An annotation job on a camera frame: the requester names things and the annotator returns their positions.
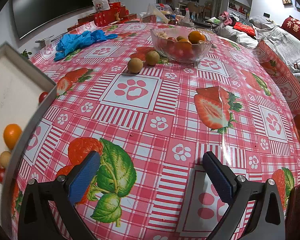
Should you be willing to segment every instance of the white tray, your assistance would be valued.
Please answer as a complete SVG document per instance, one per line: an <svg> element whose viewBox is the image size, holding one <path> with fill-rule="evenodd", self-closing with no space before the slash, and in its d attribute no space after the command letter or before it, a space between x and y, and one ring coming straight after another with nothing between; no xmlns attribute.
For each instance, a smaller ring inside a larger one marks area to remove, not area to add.
<svg viewBox="0 0 300 240"><path fill-rule="evenodd" d="M3 140L4 128L16 123L23 131L11 152L3 184L0 184L0 224L6 232L11 228L14 173L32 131L56 98L56 90L53 80L9 44L0 46L0 154L10 151ZM39 96L44 91L49 94L39 105Z"/></svg>

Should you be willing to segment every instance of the red pillow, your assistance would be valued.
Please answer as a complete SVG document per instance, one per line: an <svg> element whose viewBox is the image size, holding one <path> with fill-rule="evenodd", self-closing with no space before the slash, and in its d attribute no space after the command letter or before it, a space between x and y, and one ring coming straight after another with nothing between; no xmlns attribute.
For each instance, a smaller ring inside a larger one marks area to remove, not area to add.
<svg viewBox="0 0 300 240"><path fill-rule="evenodd" d="M292 18L291 16L284 20L282 29L295 36L300 40L300 21Z"/></svg>
<svg viewBox="0 0 300 240"><path fill-rule="evenodd" d="M243 23L236 23L233 26L234 29L247 33L249 36L256 36L256 33L254 32L254 29L248 25L245 25Z"/></svg>

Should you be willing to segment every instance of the blue gripper pad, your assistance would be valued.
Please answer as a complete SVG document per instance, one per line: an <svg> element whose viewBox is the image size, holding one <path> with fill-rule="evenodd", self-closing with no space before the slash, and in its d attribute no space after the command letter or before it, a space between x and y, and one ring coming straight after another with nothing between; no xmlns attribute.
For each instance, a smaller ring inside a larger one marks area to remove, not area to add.
<svg viewBox="0 0 300 240"><path fill-rule="evenodd" d="M91 151L82 163L76 166L79 166L80 169L69 185L68 191L68 198L72 205L80 202L93 177L97 174L100 167L100 155Z"/></svg>
<svg viewBox="0 0 300 240"><path fill-rule="evenodd" d="M218 192L221 201L231 204L236 191L235 174L228 166L222 165L213 152L206 152L203 155L202 166Z"/></svg>

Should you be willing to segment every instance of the black tv screen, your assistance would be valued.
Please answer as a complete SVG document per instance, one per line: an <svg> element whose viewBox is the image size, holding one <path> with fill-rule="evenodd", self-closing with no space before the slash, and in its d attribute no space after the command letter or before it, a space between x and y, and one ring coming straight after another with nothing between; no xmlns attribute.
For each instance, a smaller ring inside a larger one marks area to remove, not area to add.
<svg viewBox="0 0 300 240"><path fill-rule="evenodd" d="M12 0L20 39L57 17L90 6L92 0Z"/></svg>

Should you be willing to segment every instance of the plastic bottle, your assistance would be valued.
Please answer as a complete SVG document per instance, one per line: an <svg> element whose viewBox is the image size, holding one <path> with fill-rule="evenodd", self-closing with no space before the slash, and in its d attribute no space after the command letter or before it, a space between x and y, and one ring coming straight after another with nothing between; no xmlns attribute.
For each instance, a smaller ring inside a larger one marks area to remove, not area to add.
<svg viewBox="0 0 300 240"><path fill-rule="evenodd" d="M181 15L180 10L179 10L178 7L175 7L175 10L173 11L173 13L174 13L175 15Z"/></svg>

